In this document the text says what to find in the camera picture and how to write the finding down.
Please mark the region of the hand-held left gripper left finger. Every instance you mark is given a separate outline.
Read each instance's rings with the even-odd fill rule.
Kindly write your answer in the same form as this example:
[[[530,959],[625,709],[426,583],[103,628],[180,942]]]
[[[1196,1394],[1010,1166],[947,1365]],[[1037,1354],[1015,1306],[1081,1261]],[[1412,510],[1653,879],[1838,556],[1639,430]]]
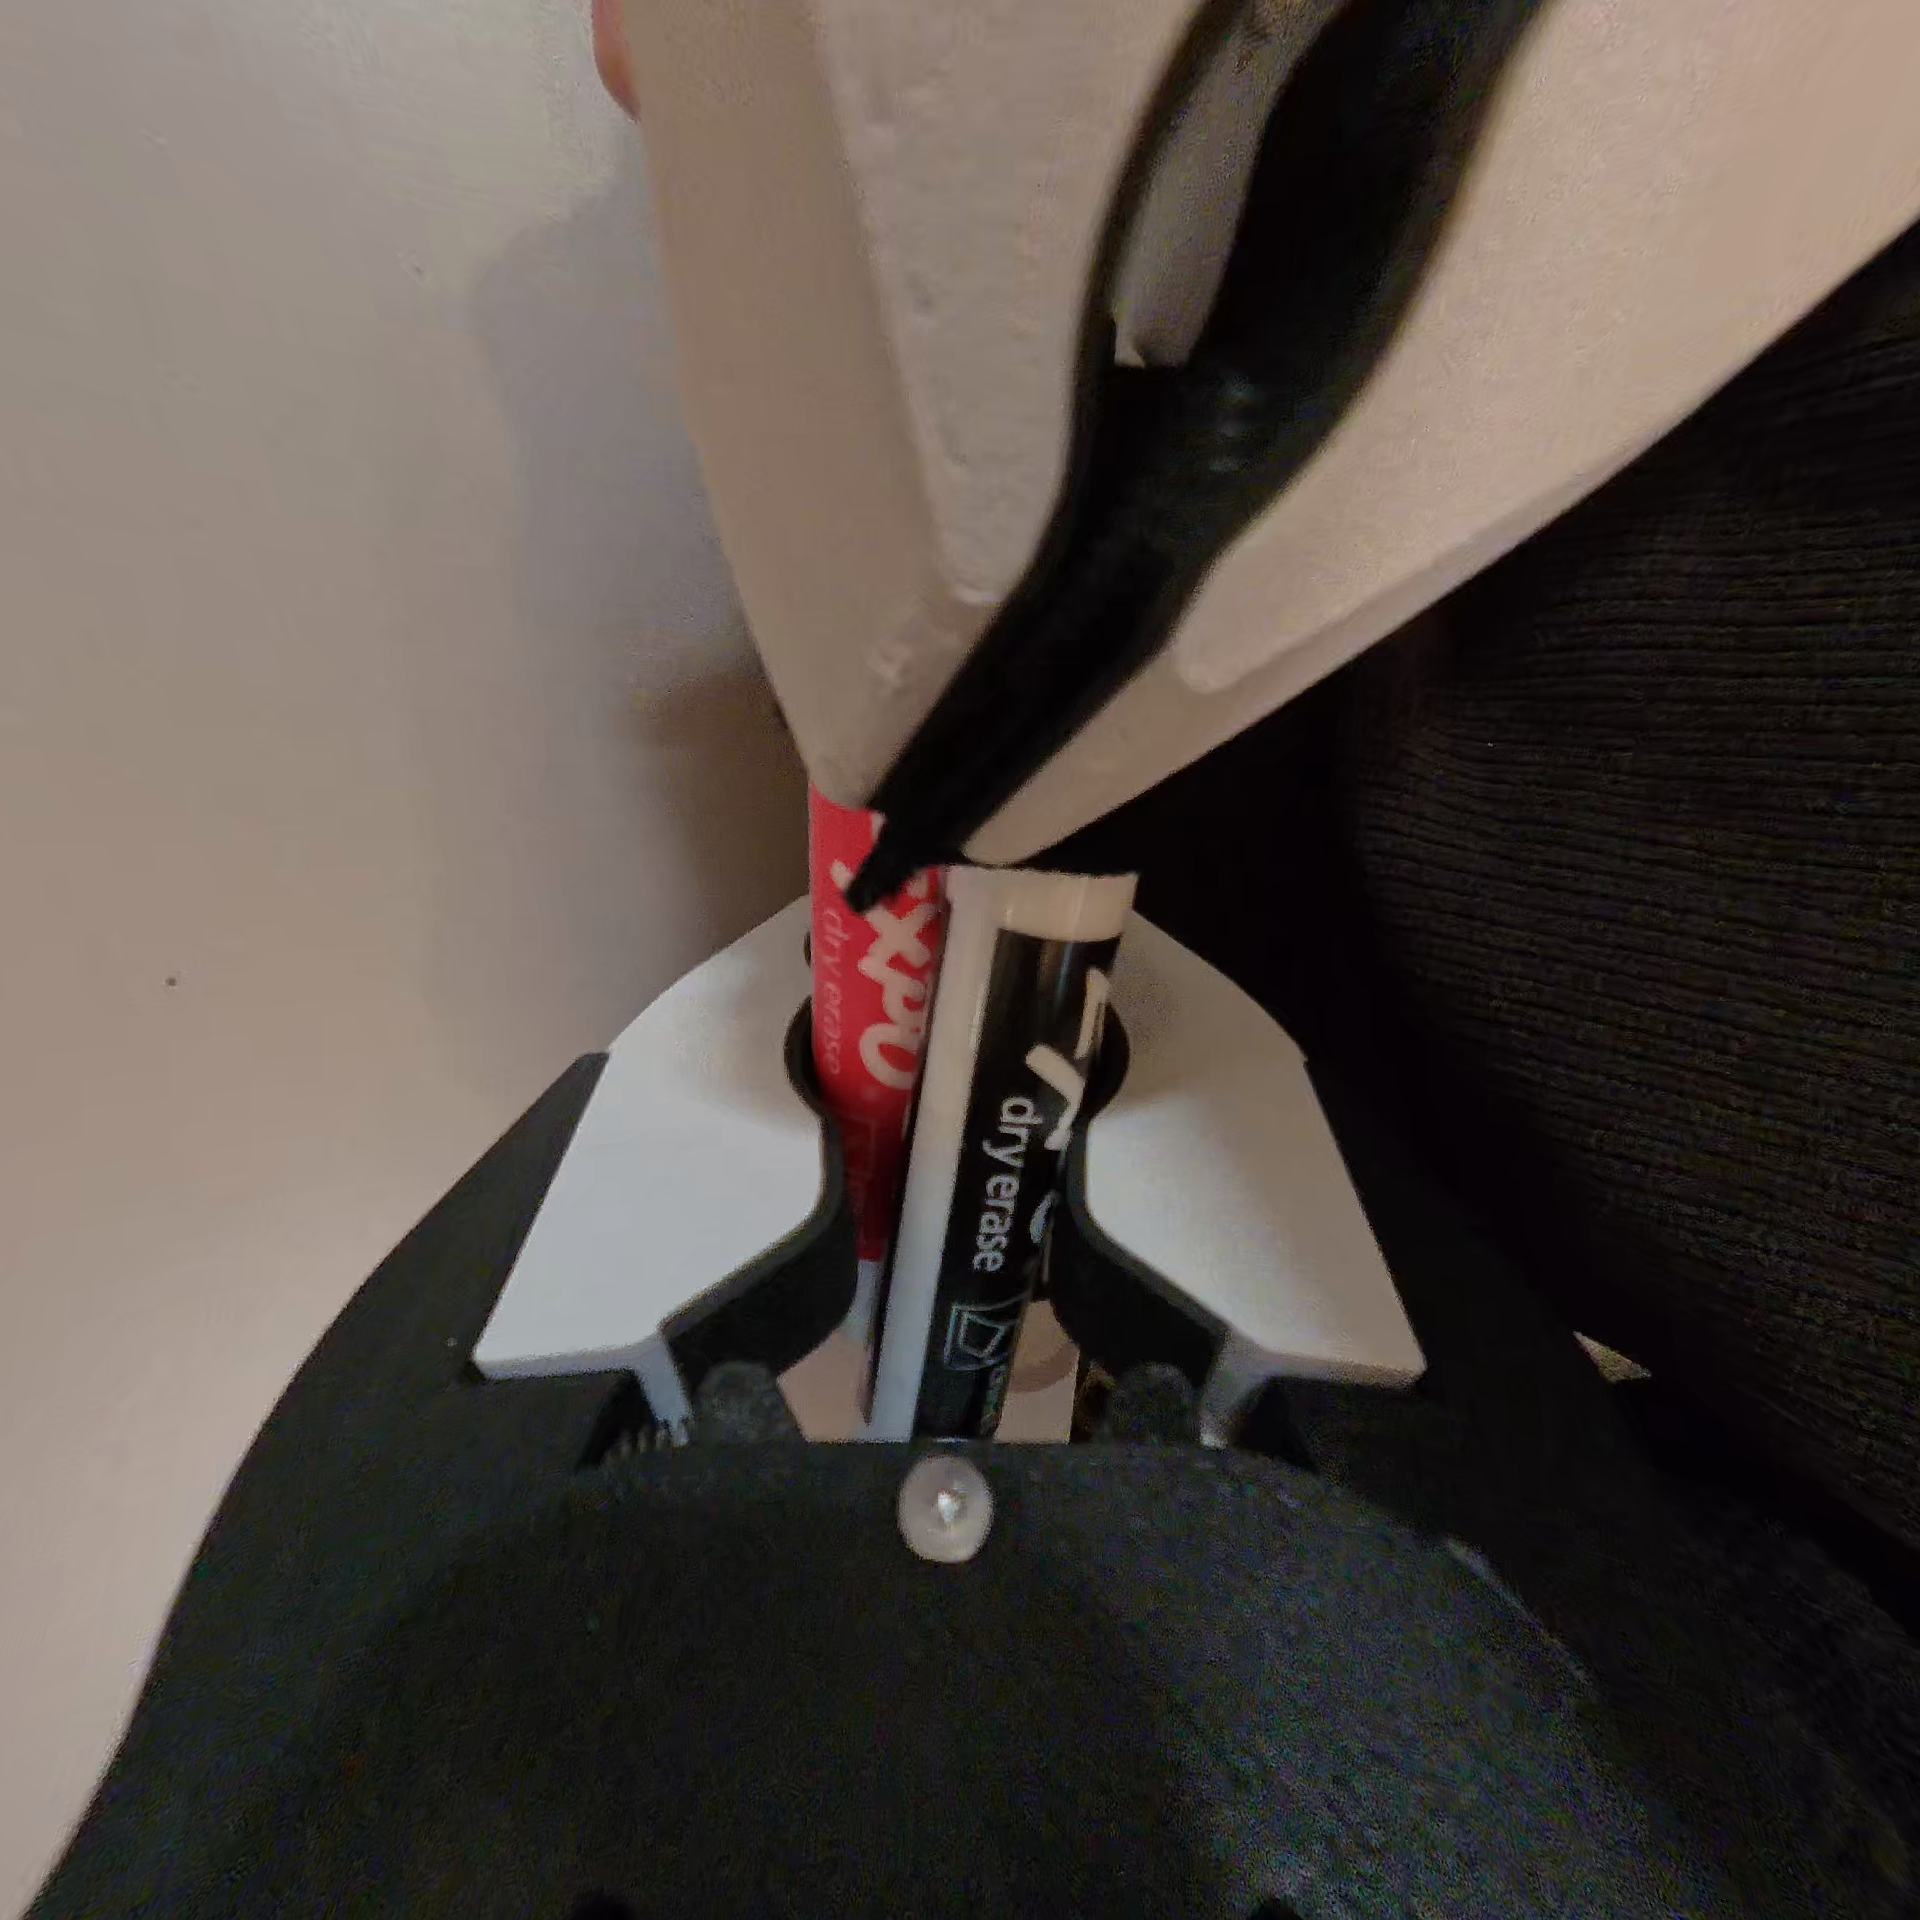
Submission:
[[[807,930],[774,913],[610,1044],[471,1354],[485,1379],[629,1373],[686,1427],[713,1367],[781,1377],[841,1332],[854,1223],[810,1082]]]

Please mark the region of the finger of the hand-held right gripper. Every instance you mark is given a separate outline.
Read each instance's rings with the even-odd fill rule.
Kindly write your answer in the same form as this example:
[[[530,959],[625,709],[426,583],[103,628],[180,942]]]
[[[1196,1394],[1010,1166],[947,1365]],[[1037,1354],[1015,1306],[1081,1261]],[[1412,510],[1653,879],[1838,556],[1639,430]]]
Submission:
[[[973,861],[1063,843],[1446,598],[1915,205],[1915,3],[1547,5],[1351,410]]]
[[[689,431],[833,801],[870,798],[1039,548],[1102,233],[1197,14],[638,5]]]

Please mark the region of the red dry erase marker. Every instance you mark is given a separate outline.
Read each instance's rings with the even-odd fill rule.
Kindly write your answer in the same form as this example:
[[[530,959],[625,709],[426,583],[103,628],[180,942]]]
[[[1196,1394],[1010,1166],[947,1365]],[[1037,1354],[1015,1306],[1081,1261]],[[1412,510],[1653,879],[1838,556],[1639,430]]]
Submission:
[[[943,877],[853,910],[849,887],[878,821],[807,790],[812,1053],[843,1146],[854,1214],[849,1335],[878,1348],[881,1285],[895,1239],[924,1042],[943,956]]]

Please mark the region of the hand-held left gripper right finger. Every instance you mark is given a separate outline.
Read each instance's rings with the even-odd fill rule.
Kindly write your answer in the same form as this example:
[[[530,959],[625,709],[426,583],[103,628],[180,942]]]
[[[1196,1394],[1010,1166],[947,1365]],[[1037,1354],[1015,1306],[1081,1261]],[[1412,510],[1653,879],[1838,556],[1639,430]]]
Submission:
[[[1276,1381],[1422,1381],[1302,1051],[1145,917],[1119,935],[1053,1223],[1053,1315],[1111,1381],[1172,1369],[1227,1443]]]

